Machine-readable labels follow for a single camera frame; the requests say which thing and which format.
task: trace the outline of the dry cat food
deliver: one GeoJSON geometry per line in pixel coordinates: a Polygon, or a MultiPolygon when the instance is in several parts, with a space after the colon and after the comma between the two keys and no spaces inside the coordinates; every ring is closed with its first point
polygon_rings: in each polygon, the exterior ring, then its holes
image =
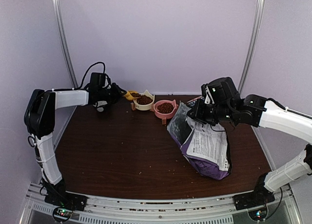
{"type": "Polygon", "coordinates": [[[140,97],[141,95],[139,93],[131,93],[131,96],[133,96],[133,97],[140,97]]]}
{"type": "Polygon", "coordinates": [[[146,95],[141,95],[139,99],[136,101],[139,105],[148,105],[153,102],[153,100],[146,95]]]}
{"type": "Polygon", "coordinates": [[[160,113],[171,113],[174,110],[174,106],[171,103],[165,102],[157,106],[157,110],[160,113]]]}

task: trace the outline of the pink pet bowl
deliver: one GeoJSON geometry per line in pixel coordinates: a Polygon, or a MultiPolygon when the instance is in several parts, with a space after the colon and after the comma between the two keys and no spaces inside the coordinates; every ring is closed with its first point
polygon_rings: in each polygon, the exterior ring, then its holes
{"type": "Polygon", "coordinates": [[[153,105],[153,109],[154,109],[154,113],[155,115],[160,118],[160,119],[171,119],[176,111],[177,111],[177,107],[178,105],[176,104],[176,101],[173,100],[173,101],[169,101],[169,100],[161,100],[161,101],[158,101],[156,102],[154,105],[153,105]],[[158,106],[160,106],[161,104],[163,103],[171,103],[173,106],[174,106],[174,109],[173,111],[171,111],[171,113],[160,113],[157,109],[158,106]]]}

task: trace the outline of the lavender wall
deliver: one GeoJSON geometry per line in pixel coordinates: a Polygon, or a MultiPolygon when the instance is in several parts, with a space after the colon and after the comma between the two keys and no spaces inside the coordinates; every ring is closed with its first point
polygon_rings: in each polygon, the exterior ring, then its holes
{"type": "MultiPolygon", "coordinates": [[[[0,22],[0,222],[11,224],[39,178],[23,123],[30,95],[71,83],[51,0],[0,0],[0,22]]],[[[71,111],[58,111],[55,135],[71,111]]]]}
{"type": "Polygon", "coordinates": [[[79,82],[102,60],[125,89],[189,94],[221,76],[239,84],[256,2],[60,0],[79,82]]]}
{"type": "MultiPolygon", "coordinates": [[[[273,97],[312,114],[312,0],[265,0],[263,20],[243,96],[273,97]]],[[[294,158],[306,142],[259,129],[276,167],[294,158]]],[[[291,183],[304,223],[311,223],[312,180],[291,183]]]]}

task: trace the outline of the pet food bag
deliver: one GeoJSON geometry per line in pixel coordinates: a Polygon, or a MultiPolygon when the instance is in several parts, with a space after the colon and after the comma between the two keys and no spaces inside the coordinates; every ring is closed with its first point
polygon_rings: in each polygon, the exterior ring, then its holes
{"type": "Polygon", "coordinates": [[[191,108],[180,103],[167,130],[182,154],[202,176],[221,180],[232,170],[230,148],[221,125],[212,127],[187,116],[191,108]]]}

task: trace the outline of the bowl with food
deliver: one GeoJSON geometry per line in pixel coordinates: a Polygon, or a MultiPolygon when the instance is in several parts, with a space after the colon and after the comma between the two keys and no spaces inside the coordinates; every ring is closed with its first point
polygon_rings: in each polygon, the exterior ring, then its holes
{"type": "Polygon", "coordinates": [[[139,111],[148,111],[152,108],[152,105],[155,101],[155,95],[150,94],[148,90],[140,93],[140,97],[138,99],[134,99],[133,102],[135,104],[135,108],[139,111]]]}
{"type": "Polygon", "coordinates": [[[161,100],[153,105],[155,115],[160,119],[171,119],[178,108],[176,101],[161,100]]]}

